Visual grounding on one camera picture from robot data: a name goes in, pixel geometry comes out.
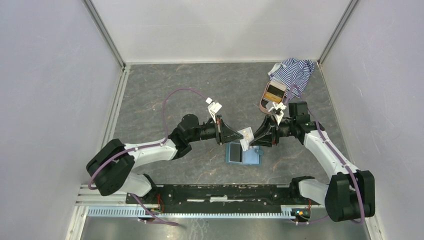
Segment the white credit card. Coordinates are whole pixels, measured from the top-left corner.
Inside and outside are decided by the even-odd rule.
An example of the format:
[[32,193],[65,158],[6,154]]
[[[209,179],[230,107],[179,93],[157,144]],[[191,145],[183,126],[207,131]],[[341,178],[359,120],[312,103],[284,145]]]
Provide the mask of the white credit card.
[[242,135],[242,139],[239,140],[241,149],[243,152],[248,151],[251,148],[251,142],[254,140],[254,133],[251,127],[247,127],[238,131]]

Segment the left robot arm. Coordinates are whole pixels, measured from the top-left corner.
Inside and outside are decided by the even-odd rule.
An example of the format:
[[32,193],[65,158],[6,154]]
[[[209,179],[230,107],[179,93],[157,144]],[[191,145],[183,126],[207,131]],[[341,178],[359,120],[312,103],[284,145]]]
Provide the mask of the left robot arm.
[[187,114],[166,138],[143,144],[110,140],[86,165],[90,175],[88,188],[98,190],[102,196],[119,191],[135,194],[145,204],[151,204],[157,198],[157,190],[146,174],[135,173],[136,168],[180,159],[192,150],[192,142],[215,139],[223,145],[243,137],[221,115],[200,124],[196,115]]

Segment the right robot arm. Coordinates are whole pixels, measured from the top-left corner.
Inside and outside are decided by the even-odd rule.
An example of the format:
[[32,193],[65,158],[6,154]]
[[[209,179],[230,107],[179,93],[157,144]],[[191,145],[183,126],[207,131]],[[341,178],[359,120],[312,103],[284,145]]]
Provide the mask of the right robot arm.
[[325,128],[312,120],[305,101],[285,105],[270,101],[267,116],[253,134],[251,146],[276,146],[281,138],[294,137],[309,150],[326,172],[329,183],[312,176],[295,177],[290,183],[289,199],[302,204],[307,199],[325,207],[334,222],[362,223],[376,213],[375,178],[360,170],[332,143]]

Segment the pink card box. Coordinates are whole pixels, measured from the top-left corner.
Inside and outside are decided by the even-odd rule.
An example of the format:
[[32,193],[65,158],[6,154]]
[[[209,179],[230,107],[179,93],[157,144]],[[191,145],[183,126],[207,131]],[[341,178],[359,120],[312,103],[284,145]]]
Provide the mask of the pink card box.
[[287,89],[288,88],[282,83],[272,80],[269,81],[266,84],[261,100],[259,101],[259,109],[263,113],[269,115],[270,113],[267,111],[266,105],[269,102],[281,103],[283,100],[285,100]]

